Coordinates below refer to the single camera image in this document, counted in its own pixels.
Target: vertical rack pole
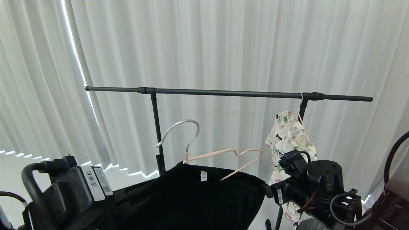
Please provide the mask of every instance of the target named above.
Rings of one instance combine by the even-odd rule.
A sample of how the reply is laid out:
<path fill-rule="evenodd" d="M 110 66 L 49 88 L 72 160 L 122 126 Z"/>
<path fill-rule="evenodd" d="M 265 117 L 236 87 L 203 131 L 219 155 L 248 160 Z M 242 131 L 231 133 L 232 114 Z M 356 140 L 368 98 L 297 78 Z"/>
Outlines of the vertical rack pole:
<path fill-rule="evenodd" d="M 308 99 L 303 98 L 303 100 L 301 101 L 301 105 L 300 105 L 300 117 L 301 117 L 301 119 L 304 119 L 304 113 L 306 111 L 307 104 L 308 104 Z M 274 230 L 279 230 L 280 229 L 281 219 L 283 218 L 283 213 L 284 213 L 283 208 L 280 206 L 279 213 L 277 215 L 276 226 L 274 227 Z"/>
<path fill-rule="evenodd" d="M 156 93 L 154 92 L 151 93 L 151 100 L 152 100 L 153 117 L 155 119 L 156 138 L 157 138 L 157 141 L 160 142 L 162 140 L 162 136 L 160 134 L 159 113 L 157 111 Z M 156 155 L 156 163 L 157 163 L 159 175 L 161 176 L 166 171 L 162 145 L 159 146 L 159 155 Z"/>

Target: gray textured object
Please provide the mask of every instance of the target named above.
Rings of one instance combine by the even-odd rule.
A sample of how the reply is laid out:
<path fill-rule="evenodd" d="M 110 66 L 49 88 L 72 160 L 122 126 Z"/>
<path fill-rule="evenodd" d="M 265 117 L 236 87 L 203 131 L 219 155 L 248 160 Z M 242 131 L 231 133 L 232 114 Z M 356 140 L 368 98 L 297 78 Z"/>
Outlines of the gray textured object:
<path fill-rule="evenodd" d="M 297 230 L 327 230 L 324 225 L 316 221 L 315 219 L 306 219 L 300 222 Z"/>

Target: black cylindrical motor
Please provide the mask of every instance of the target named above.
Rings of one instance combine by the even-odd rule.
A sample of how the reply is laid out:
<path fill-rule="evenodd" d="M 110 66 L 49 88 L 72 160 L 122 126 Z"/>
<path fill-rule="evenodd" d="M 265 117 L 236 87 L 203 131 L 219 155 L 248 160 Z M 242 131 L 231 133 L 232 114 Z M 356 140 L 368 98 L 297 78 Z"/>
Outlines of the black cylindrical motor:
<path fill-rule="evenodd" d="M 317 192 L 317 198 L 329 202 L 335 195 L 344 192 L 342 167 L 335 161 L 312 161 L 307 165 L 307 172 L 308 188 Z"/>

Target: white hanger hook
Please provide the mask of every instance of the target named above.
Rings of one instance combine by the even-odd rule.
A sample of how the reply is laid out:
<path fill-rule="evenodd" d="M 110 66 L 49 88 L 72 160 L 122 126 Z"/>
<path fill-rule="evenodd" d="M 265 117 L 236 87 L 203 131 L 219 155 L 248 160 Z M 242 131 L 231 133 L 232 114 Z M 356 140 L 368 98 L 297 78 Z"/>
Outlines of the white hanger hook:
<path fill-rule="evenodd" d="M 162 140 L 161 140 L 159 143 L 156 144 L 156 147 L 158 148 L 159 146 L 161 146 L 161 145 L 163 144 L 163 142 L 164 142 L 166 136 L 168 135 L 168 133 L 169 133 L 173 128 L 175 128 L 176 126 L 178 126 L 178 125 L 180 125 L 180 124 L 182 124 L 182 123 L 185 123 L 185 122 L 195 123 L 196 126 L 198 127 L 198 130 L 196 131 L 195 137 L 193 137 L 193 139 L 192 139 L 192 140 L 189 142 L 189 144 L 187 144 L 187 146 L 186 146 L 186 152 L 187 152 L 189 146 L 193 143 L 193 141 L 196 139 L 196 137 L 198 137 L 198 135 L 199 135 L 199 130 L 200 130 L 199 123 L 198 123 L 197 121 L 191 120 L 191 119 L 182 120 L 182 121 L 176 122 L 174 125 L 172 125 L 168 130 L 166 130 L 165 135 L 163 135 Z"/>

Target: pink clothes hanger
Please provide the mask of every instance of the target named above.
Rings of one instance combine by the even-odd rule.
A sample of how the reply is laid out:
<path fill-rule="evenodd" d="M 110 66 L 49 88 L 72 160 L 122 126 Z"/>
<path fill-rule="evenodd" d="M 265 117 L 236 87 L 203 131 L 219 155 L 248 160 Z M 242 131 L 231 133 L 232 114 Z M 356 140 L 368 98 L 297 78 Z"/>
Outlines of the pink clothes hanger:
<path fill-rule="evenodd" d="M 182 121 L 176 122 L 174 125 L 172 125 L 168 130 L 166 130 L 165 134 L 163 135 L 162 140 L 161 140 L 159 143 L 156 144 L 156 147 L 158 148 L 159 146 L 161 146 L 161 145 L 163 144 L 163 142 L 164 142 L 166 136 L 168 135 L 168 133 L 169 133 L 173 128 L 175 128 L 177 125 L 180 125 L 180 124 L 185 123 L 185 122 L 192 122 L 192 123 L 196 124 L 196 126 L 198 127 L 198 129 L 197 129 L 197 131 L 196 131 L 195 137 L 194 137 L 194 138 L 187 144 L 187 146 L 186 146 L 186 153 L 185 153 L 185 157 L 184 157 L 184 160 L 183 160 L 183 164 L 186 164 L 187 162 L 192 161 L 192 160 L 202 159 L 202 158 L 214 156 L 214 155 L 217 155 L 217 154 L 220 154 L 220 153 L 234 152 L 234 154 L 235 154 L 236 156 L 241 156 L 241 155 L 243 155 L 243 154 L 245 154 L 246 152 L 249 152 L 249 151 L 258 151 L 258 152 L 260 152 L 260 155 L 259 155 L 256 159 L 252 160 L 251 162 L 247 163 L 247 164 L 244 165 L 243 167 L 239 168 L 238 170 L 236 170 L 236 171 L 230 173 L 229 175 L 227 175 L 227 176 L 225 176 L 224 178 L 221 179 L 221 180 L 224 180 L 224 179 L 230 177 L 231 175 L 235 174 L 236 172 L 238 172 L 238 171 L 244 169 L 245 167 L 249 166 L 250 164 L 254 163 L 256 160 L 258 160 L 258 159 L 261 157 L 261 150 L 260 150 L 260 149 L 247 149 L 247 150 L 245 150 L 244 152 L 242 152 L 242 153 L 240 153 L 240 154 L 237 154 L 237 151 L 234 150 L 234 149 L 225 149 L 225 150 L 220 150 L 220 151 L 216 151 L 216 152 L 213 152 L 213 153 L 207 153 L 207 154 L 203 154 L 203 155 L 200 155 L 200 156 L 196 156 L 196 157 L 189 158 L 189 151 L 188 151 L 189 146 L 193 143 L 193 141 L 194 141 L 194 140 L 196 139 L 196 137 L 199 135 L 199 130 L 200 130 L 199 123 L 198 123 L 197 121 L 195 121 L 195 120 L 190 120 L 190 119 L 189 119 L 189 120 L 182 120 Z"/>

